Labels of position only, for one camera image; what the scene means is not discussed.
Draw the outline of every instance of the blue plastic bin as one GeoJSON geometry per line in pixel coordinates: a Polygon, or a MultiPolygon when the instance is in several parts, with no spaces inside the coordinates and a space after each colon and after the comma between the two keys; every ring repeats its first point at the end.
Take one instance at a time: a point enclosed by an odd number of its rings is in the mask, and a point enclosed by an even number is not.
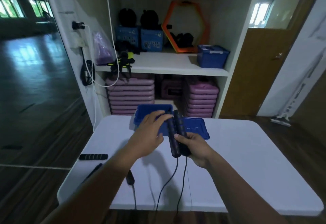
{"type": "Polygon", "coordinates": [[[163,46],[162,30],[141,29],[141,48],[149,52],[160,52],[163,46]]]}
{"type": "Polygon", "coordinates": [[[117,41],[128,41],[136,47],[139,46],[138,27],[116,27],[115,36],[117,41]]]}
{"type": "MultiPolygon", "coordinates": [[[[147,114],[150,114],[153,111],[164,110],[165,112],[173,112],[173,106],[169,104],[141,104],[138,105],[134,117],[135,129],[138,128],[142,120],[147,114]]],[[[201,135],[205,140],[208,140],[209,134],[207,132],[205,121],[202,118],[189,118],[184,117],[185,129],[187,132],[193,132],[201,135]]],[[[164,122],[161,125],[158,133],[163,133],[163,136],[168,136],[168,124],[164,122]]]]}
{"type": "Polygon", "coordinates": [[[202,68],[223,69],[230,52],[221,46],[198,45],[197,62],[202,68]]]}

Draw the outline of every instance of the white rope on floor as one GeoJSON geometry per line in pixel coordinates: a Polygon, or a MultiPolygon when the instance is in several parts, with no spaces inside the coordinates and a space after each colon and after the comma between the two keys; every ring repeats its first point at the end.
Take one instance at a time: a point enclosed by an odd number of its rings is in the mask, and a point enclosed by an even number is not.
{"type": "Polygon", "coordinates": [[[55,170],[71,170],[71,168],[65,167],[39,167],[39,166],[24,166],[24,165],[11,165],[11,164],[0,164],[0,167],[20,167],[20,168],[35,168],[35,169],[55,169],[55,170]]]}

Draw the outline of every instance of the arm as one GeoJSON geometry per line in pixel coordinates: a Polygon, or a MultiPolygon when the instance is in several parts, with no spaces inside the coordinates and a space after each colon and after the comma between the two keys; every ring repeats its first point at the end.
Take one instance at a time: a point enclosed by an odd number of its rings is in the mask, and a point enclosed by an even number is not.
{"type": "Polygon", "coordinates": [[[198,134],[175,139],[190,149],[196,165],[207,169],[234,224],[287,224],[255,190],[198,134]]]}
{"type": "Polygon", "coordinates": [[[163,122],[172,115],[147,115],[131,136],[126,146],[112,156],[97,172],[87,179],[66,202],[45,218],[42,224],[101,223],[122,181],[135,161],[152,153],[162,142],[157,136],[163,122]]]}

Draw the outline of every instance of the white table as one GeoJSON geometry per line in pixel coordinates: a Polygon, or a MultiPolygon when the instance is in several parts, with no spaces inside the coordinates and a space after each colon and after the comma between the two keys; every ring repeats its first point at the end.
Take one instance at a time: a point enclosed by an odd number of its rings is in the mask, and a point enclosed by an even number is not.
{"type": "MultiPolygon", "coordinates": [[[[279,149],[252,121],[205,118],[210,146],[280,214],[316,216],[324,208],[322,201],[305,182],[279,149]]],[[[133,118],[108,116],[92,135],[82,153],[106,153],[112,156],[133,134],[133,118]]],[[[99,161],[77,160],[60,189],[58,201],[65,201],[99,164],[99,161]]],[[[172,175],[176,159],[172,157],[169,138],[149,156],[138,160],[131,171],[135,178],[137,209],[153,210],[162,186],[172,175]]],[[[182,187],[185,157],[173,180],[163,191],[160,210],[176,210],[182,187]]],[[[132,189],[124,180],[112,209],[133,209],[132,189]]],[[[227,212],[206,170],[188,160],[182,211],[227,212]]]]}

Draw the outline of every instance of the clear plastic wrap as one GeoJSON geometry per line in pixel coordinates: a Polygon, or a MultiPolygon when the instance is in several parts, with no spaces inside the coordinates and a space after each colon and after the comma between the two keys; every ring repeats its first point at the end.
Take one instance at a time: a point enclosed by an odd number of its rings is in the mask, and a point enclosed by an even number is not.
{"type": "Polygon", "coordinates": [[[96,65],[113,63],[116,58],[111,41],[103,36],[101,32],[96,32],[93,39],[96,65]]]}

